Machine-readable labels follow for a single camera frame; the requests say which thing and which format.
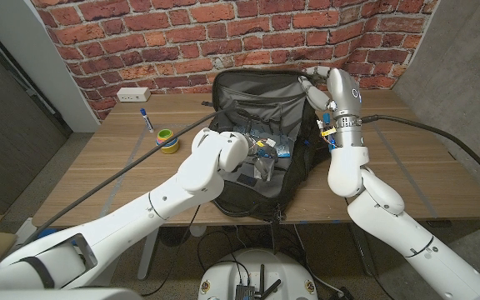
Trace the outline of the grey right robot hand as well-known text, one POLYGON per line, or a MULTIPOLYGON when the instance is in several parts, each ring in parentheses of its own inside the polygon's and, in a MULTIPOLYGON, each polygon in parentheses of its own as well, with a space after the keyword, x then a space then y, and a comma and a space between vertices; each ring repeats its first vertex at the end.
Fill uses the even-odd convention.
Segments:
POLYGON ((346 71, 335 67, 309 67, 307 75, 326 81, 329 96, 315 87, 306 76, 298 78, 312 108, 330 110, 333 118, 360 115, 362 97, 355 79, 346 71))

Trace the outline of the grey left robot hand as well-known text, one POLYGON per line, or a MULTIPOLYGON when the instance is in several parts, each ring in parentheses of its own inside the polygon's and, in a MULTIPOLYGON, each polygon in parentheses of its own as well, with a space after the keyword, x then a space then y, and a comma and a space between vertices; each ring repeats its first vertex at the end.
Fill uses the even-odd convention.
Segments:
POLYGON ((255 157, 252 160, 254 177, 264 182, 270 181, 277 161, 277 157, 255 157))

